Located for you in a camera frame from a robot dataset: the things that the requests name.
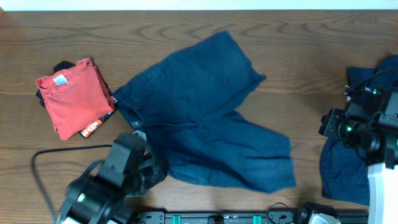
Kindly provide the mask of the navy blue shorts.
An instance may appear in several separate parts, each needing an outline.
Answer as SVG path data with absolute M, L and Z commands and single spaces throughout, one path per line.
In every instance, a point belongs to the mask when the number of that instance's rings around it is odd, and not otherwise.
M 170 54 L 114 97 L 124 119 L 168 161 L 169 176 L 270 194 L 296 185 L 290 140 L 236 110 L 264 79 L 223 31 Z

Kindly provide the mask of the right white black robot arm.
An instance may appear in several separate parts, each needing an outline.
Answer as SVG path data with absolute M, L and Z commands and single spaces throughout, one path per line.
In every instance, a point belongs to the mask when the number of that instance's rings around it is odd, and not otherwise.
M 381 123 L 382 111 L 331 109 L 319 133 L 355 150 L 367 167 L 370 224 L 397 223 L 397 129 Z

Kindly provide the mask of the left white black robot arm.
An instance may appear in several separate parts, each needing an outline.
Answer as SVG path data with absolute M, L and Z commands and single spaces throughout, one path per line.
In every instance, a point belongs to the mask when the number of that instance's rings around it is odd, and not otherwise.
M 125 203 L 162 182 L 167 161 L 139 149 L 112 149 L 66 189 L 57 223 L 137 223 L 139 214 Z

